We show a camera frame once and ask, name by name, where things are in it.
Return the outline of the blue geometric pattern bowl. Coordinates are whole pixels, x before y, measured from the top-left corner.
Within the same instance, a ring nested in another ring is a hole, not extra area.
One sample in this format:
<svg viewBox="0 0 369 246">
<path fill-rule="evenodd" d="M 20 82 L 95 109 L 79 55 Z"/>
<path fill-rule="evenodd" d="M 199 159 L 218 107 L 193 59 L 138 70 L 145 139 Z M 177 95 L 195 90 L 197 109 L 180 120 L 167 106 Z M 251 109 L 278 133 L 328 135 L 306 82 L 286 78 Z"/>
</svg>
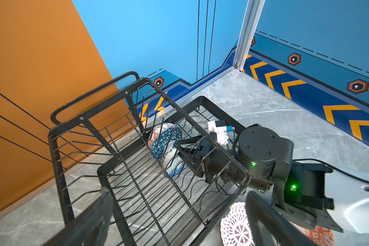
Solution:
<svg viewBox="0 0 369 246">
<path fill-rule="evenodd" d="M 151 150 L 151 157 L 160 159 L 171 141 L 181 140 L 182 128 L 172 123 L 162 123 L 156 125 L 150 133 L 148 146 Z"/>
</svg>

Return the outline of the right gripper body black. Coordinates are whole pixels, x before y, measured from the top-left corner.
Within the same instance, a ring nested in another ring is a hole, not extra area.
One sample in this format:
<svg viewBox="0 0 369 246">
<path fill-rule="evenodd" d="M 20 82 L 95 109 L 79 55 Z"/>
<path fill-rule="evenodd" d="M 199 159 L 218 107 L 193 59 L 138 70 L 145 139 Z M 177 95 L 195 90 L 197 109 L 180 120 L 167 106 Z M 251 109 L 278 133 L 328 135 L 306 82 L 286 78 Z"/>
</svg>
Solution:
<svg viewBox="0 0 369 246">
<path fill-rule="evenodd" d="M 225 182 L 243 183 L 249 180 L 248 172 L 234 160 L 233 155 L 219 147 L 215 136 L 198 135 L 174 142 L 178 156 L 195 176 L 211 184 L 215 177 Z"/>
</svg>

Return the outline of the blue floral white bowl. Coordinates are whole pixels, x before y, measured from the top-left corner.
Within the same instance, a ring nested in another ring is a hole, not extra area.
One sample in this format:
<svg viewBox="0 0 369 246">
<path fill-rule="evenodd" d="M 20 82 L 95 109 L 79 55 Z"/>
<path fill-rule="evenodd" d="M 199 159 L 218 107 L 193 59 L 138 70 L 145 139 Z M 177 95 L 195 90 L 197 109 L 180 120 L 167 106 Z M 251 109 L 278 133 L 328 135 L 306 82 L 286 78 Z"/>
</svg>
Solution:
<svg viewBox="0 0 369 246">
<path fill-rule="evenodd" d="M 175 141 L 171 141 L 167 150 L 165 151 L 165 155 L 162 158 L 163 167 L 165 169 L 164 177 L 174 177 L 179 175 L 183 169 L 187 167 L 184 161 L 180 158 L 179 151 L 174 146 Z"/>
</svg>

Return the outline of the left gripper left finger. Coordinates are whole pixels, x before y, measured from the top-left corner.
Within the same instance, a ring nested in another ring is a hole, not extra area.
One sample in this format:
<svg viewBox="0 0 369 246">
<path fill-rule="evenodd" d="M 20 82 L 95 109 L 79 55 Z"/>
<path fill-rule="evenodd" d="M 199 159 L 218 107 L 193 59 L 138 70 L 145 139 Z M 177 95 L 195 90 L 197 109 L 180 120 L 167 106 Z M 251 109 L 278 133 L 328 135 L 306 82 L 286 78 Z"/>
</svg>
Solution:
<svg viewBox="0 0 369 246">
<path fill-rule="evenodd" d="M 103 188 L 95 200 L 77 218 L 45 243 L 46 246 L 103 246 L 108 236 L 113 197 Z"/>
</svg>

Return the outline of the black wire dish rack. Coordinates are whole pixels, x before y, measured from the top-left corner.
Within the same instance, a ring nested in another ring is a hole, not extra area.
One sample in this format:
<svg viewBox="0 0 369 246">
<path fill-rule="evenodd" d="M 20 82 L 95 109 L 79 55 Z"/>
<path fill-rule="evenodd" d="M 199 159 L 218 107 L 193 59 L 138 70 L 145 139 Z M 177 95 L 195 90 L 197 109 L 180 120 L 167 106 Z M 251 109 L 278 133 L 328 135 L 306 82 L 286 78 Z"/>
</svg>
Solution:
<svg viewBox="0 0 369 246">
<path fill-rule="evenodd" d="M 165 178 L 162 158 L 151 157 L 156 125 L 182 128 L 181 140 L 208 136 L 208 121 L 243 127 L 206 97 L 179 106 L 159 82 L 127 72 L 56 109 L 48 135 L 65 225 L 100 197 L 113 197 L 106 242 L 115 246 L 198 246 L 244 194 L 247 184 L 211 184 L 189 167 Z"/>
</svg>

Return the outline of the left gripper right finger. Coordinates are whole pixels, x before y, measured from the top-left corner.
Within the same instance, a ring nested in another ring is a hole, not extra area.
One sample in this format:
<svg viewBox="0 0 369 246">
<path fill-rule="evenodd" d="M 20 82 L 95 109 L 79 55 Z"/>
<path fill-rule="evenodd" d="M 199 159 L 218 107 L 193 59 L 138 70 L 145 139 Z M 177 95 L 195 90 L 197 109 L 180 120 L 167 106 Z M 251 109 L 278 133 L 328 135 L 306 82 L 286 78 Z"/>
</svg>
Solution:
<svg viewBox="0 0 369 246">
<path fill-rule="evenodd" d="M 257 246 L 265 246 L 260 224 L 273 235 L 281 246 L 314 246 L 313 241 L 294 228 L 256 192 L 249 191 L 246 197 L 246 214 Z"/>
</svg>

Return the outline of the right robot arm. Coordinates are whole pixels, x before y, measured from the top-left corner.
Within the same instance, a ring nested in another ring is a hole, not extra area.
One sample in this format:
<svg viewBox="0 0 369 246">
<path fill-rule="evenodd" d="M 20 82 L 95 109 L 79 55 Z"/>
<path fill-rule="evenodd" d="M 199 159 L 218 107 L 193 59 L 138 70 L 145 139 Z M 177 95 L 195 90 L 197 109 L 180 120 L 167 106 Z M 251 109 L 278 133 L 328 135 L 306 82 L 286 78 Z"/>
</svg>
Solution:
<svg viewBox="0 0 369 246">
<path fill-rule="evenodd" d="M 220 151 L 219 135 L 195 136 L 174 143 L 179 157 L 207 183 L 220 177 L 245 182 L 263 193 L 288 221 L 306 229 L 369 234 L 369 173 L 337 168 L 312 158 L 293 159 L 294 144 L 255 124 Z"/>
</svg>

